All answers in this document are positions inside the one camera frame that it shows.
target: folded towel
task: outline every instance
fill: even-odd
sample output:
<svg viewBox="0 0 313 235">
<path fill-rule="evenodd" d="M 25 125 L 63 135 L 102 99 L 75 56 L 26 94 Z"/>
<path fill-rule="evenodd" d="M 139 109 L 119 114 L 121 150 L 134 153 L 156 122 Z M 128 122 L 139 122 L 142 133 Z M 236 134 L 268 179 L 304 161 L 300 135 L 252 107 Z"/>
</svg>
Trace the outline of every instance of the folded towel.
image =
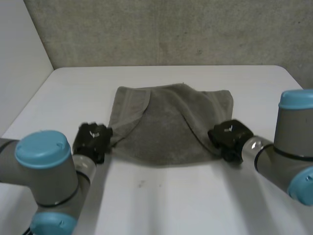
<svg viewBox="0 0 313 235">
<path fill-rule="evenodd" d="M 185 84 L 117 89 L 109 127 L 114 151 L 149 165 L 184 165 L 220 157 L 207 131 L 231 119 L 229 91 Z"/>
</svg>

